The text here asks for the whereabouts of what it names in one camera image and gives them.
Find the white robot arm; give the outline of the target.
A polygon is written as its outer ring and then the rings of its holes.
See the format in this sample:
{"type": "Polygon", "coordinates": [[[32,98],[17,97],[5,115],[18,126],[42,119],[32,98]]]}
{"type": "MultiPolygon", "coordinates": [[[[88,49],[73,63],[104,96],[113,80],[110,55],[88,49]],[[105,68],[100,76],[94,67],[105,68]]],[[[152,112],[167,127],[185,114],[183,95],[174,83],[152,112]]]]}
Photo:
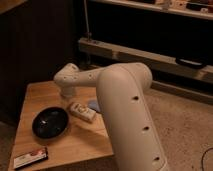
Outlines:
{"type": "Polygon", "coordinates": [[[144,92],[152,73],[142,63],[121,63],[81,71],[72,63],[54,76],[61,95],[94,86],[119,171],[170,171],[144,92]]]}

